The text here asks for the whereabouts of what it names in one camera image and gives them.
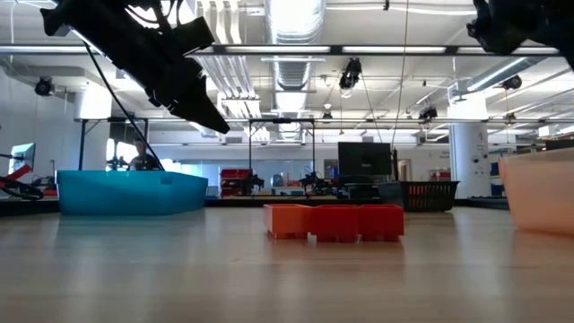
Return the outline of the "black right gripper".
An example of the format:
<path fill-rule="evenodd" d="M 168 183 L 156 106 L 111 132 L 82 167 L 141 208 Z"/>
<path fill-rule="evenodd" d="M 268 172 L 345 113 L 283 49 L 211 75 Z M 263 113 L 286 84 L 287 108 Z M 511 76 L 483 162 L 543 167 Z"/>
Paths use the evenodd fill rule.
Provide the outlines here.
<path fill-rule="evenodd" d="M 543 44 L 544 1 L 473 0 L 476 18 L 466 25 L 467 34 L 484 51 L 508 55 L 525 41 Z"/>

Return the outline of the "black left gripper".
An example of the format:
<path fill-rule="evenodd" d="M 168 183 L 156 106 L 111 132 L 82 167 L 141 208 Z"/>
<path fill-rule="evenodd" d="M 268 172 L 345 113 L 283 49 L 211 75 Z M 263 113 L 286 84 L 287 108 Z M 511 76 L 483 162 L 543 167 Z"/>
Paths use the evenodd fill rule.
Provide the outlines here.
<path fill-rule="evenodd" d="M 202 67 L 186 54 L 202 48 L 202 33 L 195 31 L 151 31 L 150 75 L 143 86 L 150 103 L 172 108 L 172 114 L 221 134 L 230 131 L 219 110 L 206 93 Z"/>

